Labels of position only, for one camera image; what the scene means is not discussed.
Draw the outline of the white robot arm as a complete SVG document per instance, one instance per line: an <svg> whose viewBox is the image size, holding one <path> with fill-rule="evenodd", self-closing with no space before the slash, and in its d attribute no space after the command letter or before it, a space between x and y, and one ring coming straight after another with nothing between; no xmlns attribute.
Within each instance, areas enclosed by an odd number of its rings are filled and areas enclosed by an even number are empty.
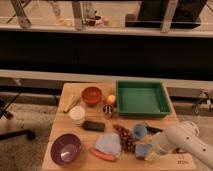
<svg viewBox="0 0 213 171"><path fill-rule="evenodd" d="M151 148L145 158L153 161L175 149L182 149L213 169L213 146L199 138L199 128L191 121L169 125L162 132L153 135Z"/></svg>

